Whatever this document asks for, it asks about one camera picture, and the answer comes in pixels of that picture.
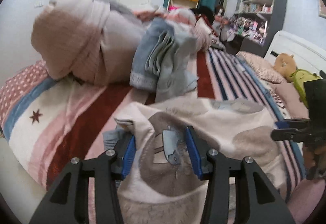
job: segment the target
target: beige fleece blanket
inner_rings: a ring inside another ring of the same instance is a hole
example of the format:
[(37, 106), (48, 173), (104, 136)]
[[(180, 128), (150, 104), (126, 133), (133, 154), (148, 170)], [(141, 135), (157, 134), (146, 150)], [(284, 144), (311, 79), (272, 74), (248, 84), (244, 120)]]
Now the beige fleece blanket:
[[(227, 157), (253, 157), (282, 194), (283, 158), (270, 138), (273, 118), (263, 106), (244, 99), (179, 97), (151, 106), (131, 103), (115, 120), (136, 138), (131, 173), (118, 189), (126, 224), (200, 223), (207, 182), (192, 171), (184, 140), (187, 125)], [(234, 181), (230, 189), (234, 210)]]
[(129, 81), (136, 48), (146, 28), (98, 0), (52, 0), (36, 18), (32, 45), (59, 80), (69, 73), (107, 85)]

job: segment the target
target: bed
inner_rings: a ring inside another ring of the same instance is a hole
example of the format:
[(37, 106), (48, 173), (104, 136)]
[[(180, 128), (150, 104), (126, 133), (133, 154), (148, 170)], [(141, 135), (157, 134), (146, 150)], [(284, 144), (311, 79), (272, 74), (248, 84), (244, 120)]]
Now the bed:
[[(284, 52), (280, 44), (284, 38), (286, 52), (298, 56), (305, 52), (305, 57), (311, 54), (310, 65), (325, 70), (325, 64), (321, 63), (326, 60), (324, 50), (285, 32), (276, 34), (265, 59), (272, 62), (273, 54)], [(190, 67), (199, 77), (195, 96), (216, 100), (245, 98), (265, 106), (275, 121), (289, 118), (257, 76), (250, 74), (236, 57), (210, 48), (199, 52)], [(2, 103), (6, 96), (11, 100)], [(0, 192), (18, 219), (28, 223), (45, 189), (71, 158), (90, 159), (104, 151), (102, 132), (115, 128), (114, 115), (122, 107), (134, 101), (149, 105), (154, 98), (153, 94), (127, 84), (100, 88), (81, 85), (71, 76), (54, 81), (47, 75), (43, 62), (9, 79), (0, 99), (1, 127), (9, 142), (0, 141), (3, 149), (0, 151)], [(301, 190), (299, 184), (305, 176), (303, 158), (298, 144), (288, 141), (278, 144), (287, 176), (284, 197), (289, 205), (294, 205), (291, 212), (297, 214), (300, 209), (295, 200), (296, 190)], [(323, 191), (324, 182), (318, 187)], [(315, 206), (311, 204), (308, 215)]]

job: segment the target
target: metal screw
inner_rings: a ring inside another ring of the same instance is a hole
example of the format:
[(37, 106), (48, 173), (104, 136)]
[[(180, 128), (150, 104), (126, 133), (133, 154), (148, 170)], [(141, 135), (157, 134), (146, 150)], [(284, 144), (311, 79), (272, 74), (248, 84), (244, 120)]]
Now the metal screw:
[(80, 161), (80, 160), (79, 160), (79, 158), (77, 158), (77, 157), (74, 157), (74, 158), (71, 159), (71, 163), (72, 163), (72, 164), (78, 164), (79, 161)]
[(244, 159), (244, 161), (245, 161), (246, 163), (253, 163), (253, 162), (254, 162), (254, 159), (253, 159), (252, 157), (246, 157), (246, 158)]
[(106, 154), (107, 156), (113, 156), (113, 155), (115, 154), (115, 150), (112, 150), (112, 149), (107, 150), (107, 151), (105, 152), (105, 154)]
[(216, 155), (218, 154), (218, 151), (215, 150), (215, 149), (210, 149), (210, 150), (208, 151), (208, 154), (211, 155), (211, 156), (216, 156)]

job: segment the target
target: headboard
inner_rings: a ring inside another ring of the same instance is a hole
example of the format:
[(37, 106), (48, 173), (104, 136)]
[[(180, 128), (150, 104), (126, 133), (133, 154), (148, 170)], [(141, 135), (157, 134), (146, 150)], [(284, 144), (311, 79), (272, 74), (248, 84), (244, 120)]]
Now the headboard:
[(321, 70), (326, 72), (326, 50), (299, 36), (278, 31), (265, 59), (274, 65), (276, 57), (281, 53), (294, 55), (294, 60), (299, 69), (305, 69), (318, 75)]

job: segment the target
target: stuffed animal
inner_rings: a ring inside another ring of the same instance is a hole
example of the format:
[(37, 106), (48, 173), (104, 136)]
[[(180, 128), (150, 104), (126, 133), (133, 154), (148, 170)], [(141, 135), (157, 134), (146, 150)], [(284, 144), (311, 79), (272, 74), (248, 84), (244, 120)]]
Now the stuffed animal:
[(293, 56), (282, 53), (279, 54), (275, 60), (274, 69), (281, 74), (288, 82), (292, 82), (290, 77), (296, 70), (297, 65), (293, 59)]

